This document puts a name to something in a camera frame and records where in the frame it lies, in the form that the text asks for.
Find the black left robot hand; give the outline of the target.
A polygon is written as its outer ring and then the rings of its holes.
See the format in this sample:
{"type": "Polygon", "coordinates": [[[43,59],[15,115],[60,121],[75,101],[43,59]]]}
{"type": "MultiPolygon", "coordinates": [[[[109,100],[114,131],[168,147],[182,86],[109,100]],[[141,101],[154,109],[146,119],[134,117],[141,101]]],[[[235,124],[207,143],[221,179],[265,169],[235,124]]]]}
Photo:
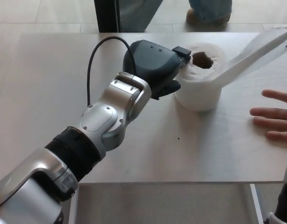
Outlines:
{"type": "Polygon", "coordinates": [[[147,40],[136,41],[124,55],[122,71],[146,81],[151,88],[151,98],[159,100],[181,88],[174,79],[189,63],[191,53],[180,46],[168,49],[147,40]]]}

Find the person's bare hand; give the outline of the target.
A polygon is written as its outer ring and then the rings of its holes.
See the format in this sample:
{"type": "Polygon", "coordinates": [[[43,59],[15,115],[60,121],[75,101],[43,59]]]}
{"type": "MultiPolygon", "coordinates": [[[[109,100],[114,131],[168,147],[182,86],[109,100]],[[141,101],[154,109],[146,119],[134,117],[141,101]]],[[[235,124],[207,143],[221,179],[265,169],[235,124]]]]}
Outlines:
{"type": "MultiPolygon", "coordinates": [[[[266,89],[263,97],[287,103],[287,92],[266,89]]],[[[253,107],[250,109],[253,124],[266,130],[265,137],[270,141],[287,143],[287,109],[253,107]]]]}

